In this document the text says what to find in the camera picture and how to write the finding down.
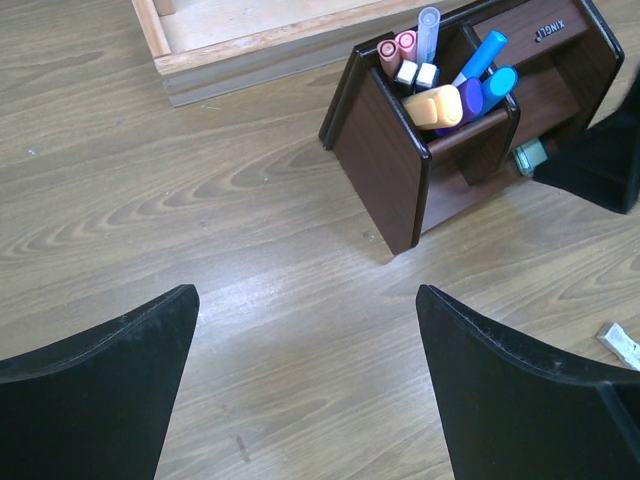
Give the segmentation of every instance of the pen holder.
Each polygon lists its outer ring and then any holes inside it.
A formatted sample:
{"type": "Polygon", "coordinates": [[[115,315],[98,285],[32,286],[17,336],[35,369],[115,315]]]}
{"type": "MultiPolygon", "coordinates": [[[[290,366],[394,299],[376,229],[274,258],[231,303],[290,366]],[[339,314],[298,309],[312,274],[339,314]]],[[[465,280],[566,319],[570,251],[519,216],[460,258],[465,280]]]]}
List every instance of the pen holder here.
{"type": "Polygon", "coordinates": [[[444,137],[417,130],[382,71],[357,45],[319,136],[333,150],[394,254],[436,225],[523,179],[511,151],[539,138],[552,154],[586,129],[624,55],[589,0],[483,0],[442,16],[440,84],[491,30],[509,43],[483,79],[512,65],[519,83],[496,108],[444,137]]]}

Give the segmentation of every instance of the marker cap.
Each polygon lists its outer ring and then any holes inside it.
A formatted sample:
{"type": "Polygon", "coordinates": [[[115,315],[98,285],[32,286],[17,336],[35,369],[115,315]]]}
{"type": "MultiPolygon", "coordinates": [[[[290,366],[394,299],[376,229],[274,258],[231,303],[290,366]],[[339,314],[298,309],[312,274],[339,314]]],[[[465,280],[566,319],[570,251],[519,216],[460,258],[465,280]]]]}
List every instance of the marker cap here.
{"type": "Polygon", "coordinates": [[[411,60],[403,60],[394,78],[396,90],[400,95],[407,97],[413,93],[416,75],[418,75],[418,65],[411,60]]]}
{"type": "Polygon", "coordinates": [[[416,77],[416,93],[433,88],[438,83],[440,69],[433,63],[423,63],[416,77]]]}
{"type": "Polygon", "coordinates": [[[413,30],[396,35],[396,43],[400,48],[400,55],[404,60],[416,61],[416,49],[418,44],[418,35],[413,30]]]}
{"type": "Polygon", "coordinates": [[[462,119],[460,91],[443,85],[403,100],[407,113],[420,130],[453,127],[462,119]]]}
{"type": "Polygon", "coordinates": [[[482,83],[484,106],[479,116],[495,107],[518,83],[518,72],[513,67],[500,67],[482,83]]]}
{"type": "Polygon", "coordinates": [[[480,78],[507,42],[507,37],[500,32],[496,30],[489,32],[487,38],[485,38],[484,42],[478,47],[478,50],[471,56],[460,74],[453,81],[453,85],[457,87],[469,78],[480,78]]]}
{"type": "Polygon", "coordinates": [[[389,77],[393,78],[402,61],[398,44],[395,40],[383,40],[378,43],[378,55],[382,69],[389,77]]]}
{"type": "Polygon", "coordinates": [[[438,45],[438,31],[440,30],[440,10],[427,7],[418,15],[418,53],[416,62],[433,63],[438,45]]]}
{"type": "Polygon", "coordinates": [[[464,124],[476,118],[482,111],[484,100],[482,98],[482,84],[477,78],[470,78],[458,87],[460,100],[462,101],[462,120],[452,128],[441,128],[436,130],[438,136],[446,135],[464,124]]]}

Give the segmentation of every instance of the pink pen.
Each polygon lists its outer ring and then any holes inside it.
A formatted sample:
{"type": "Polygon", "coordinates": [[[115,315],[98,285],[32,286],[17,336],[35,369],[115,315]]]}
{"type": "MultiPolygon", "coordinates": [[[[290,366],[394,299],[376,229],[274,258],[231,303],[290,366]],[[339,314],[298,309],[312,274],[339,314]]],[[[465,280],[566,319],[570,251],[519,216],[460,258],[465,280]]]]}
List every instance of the pink pen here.
{"type": "Polygon", "coordinates": [[[378,55],[380,55],[380,63],[382,69],[390,78],[395,77],[402,58],[400,57],[400,48],[395,40],[383,40],[378,44],[378,55]]]}
{"type": "Polygon", "coordinates": [[[396,35],[396,43],[400,47],[400,55],[404,60],[416,61],[418,51],[418,37],[413,30],[396,35]]]}

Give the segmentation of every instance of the wooden tray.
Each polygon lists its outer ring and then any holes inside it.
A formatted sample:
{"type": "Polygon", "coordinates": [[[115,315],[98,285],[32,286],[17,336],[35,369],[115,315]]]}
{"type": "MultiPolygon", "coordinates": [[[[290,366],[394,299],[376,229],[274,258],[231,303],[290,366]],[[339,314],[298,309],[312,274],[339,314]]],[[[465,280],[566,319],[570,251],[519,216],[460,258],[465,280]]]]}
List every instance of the wooden tray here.
{"type": "MultiPolygon", "coordinates": [[[[174,106],[347,58],[424,0],[132,0],[174,106]]],[[[462,4],[464,0],[428,3],[462,4]]]]}

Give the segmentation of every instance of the dark wooden panel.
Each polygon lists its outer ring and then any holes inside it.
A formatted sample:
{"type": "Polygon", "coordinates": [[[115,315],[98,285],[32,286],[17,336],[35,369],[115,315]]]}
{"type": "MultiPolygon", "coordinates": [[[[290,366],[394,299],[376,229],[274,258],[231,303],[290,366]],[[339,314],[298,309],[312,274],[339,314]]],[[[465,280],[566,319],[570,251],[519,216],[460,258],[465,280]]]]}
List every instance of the dark wooden panel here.
{"type": "Polygon", "coordinates": [[[526,64],[513,96],[520,123],[511,148],[539,137],[580,111],[580,106],[547,55],[526,64]]]}
{"type": "Polygon", "coordinates": [[[391,251],[411,248],[422,160],[370,72],[333,150],[391,251]]]}
{"type": "MultiPolygon", "coordinates": [[[[590,8],[588,2],[584,3],[583,8],[590,8]]],[[[599,20],[590,18],[589,23],[592,28],[579,41],[551,55],[560,76],[580,106],[580,113],[555,135],[560,147],[589,126],[623,59],[617,45],[610,44],[603,37],[599,20]]]]}
{"type": "Polygon", "coordinates": [[[422,233],[449,218],[488,200],[516,182],[523,182],[512,160],[495,175],[469,185],[455,162],[434,162],[429,172],[429,192],[422,221],[422,233]]]}
{"type": "Polygon", "coordinates": [[[393,37],[393,32],[387,32],[353,48],[318,133],[327,150],[333,148],[366,70],[373,63],[379,64],[376,48],[378,42],[393,37]]]}
{"type": "Polygon", "coordinates": [[[491,30],[506,35],[509,43],[496,58],[496,65],[514,67],[548,52],[583,34],[589,28],[584,15],[572,0],[532,0],[489,18],[474,30],[484,40],[491,30]],[[536,42],[536,32],[547,24],[562,20],[565,28],[536,42]]]}
{"type": "Polygon", "coordinates": [[[449,41],[439,46],[435,63],[440,68],[439,85],[451,83],[476,51],[462,26],[450,29],[449,41]]]}
{"type": "Polygon", "coordinates": [[[496,172],[511,141],[514,120],[504,108],[429,143],[433,161],[455,161],[469,185],[496,172]]]}

